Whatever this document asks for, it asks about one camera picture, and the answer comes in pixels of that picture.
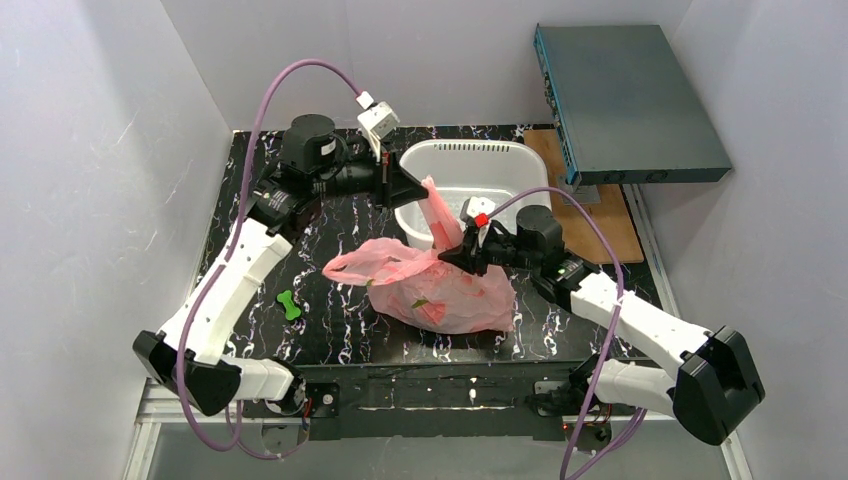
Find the pink plastic bag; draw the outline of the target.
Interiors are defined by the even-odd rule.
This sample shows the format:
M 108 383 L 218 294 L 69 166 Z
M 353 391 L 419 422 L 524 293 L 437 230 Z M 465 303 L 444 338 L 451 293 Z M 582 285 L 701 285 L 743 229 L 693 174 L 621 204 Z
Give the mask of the pink plastic bag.
M 431 248 L 409 247 L 395 238 L 370 239 L 327 262 L 323 276 L 364 287 L 376 312 L 422 330 L 449 335 L 512 331 L 516 292 L 507 274 L 490 267 L 482 276 L 472 275 L 438 258 L 461 243 L 463 230 L 432 177 L 421 185 L 428 193 L 419 208 L 433 236 Z

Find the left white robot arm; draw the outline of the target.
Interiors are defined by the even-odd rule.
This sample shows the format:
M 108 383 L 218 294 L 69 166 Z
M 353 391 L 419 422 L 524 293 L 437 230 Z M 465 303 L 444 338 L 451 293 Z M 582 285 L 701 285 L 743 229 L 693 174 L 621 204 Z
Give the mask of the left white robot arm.
M 226 343 L 265 277 L 316 220 L 327 198 L 366 194 L 394 209 L 426 198 L 400 166 L 385 137 L 397 116 L 376 105 L 358 117 L 361 132 L 344 139 L 328 117 L 297 117 L 244 202 L 221 253 L 183 306 L 157 331 L 142 331 L 133 350 L 148 373 L 190 409 L 211 416 L 236 401 L 276 404 L 284 414 L 306 402 L 303 376 L 280 359 L 227 356 Z

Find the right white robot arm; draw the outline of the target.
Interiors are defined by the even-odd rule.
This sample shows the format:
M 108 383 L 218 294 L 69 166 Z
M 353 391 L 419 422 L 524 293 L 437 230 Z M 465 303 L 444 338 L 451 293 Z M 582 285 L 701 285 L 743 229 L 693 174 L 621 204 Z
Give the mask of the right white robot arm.
M 598 265 L 565 247 L 562 227 L 546 206 L 521 208 L 514 233 L 492 219 L 494 210 L 485 197 L 466 200 L 461 243 L 439 259 L 478 276 L 496 266 L 527 270 L 546 301 L 613 330 L 654 363 L 644 367 L 594 355 L 570 373 L 568 384 L 577 396 L 585 396 L 598 373 L 592 403 L 671 416 L 709 445 L 721 444 L 765 399 L 741 333 L 727 326 L 710 331 L 619 290 Z

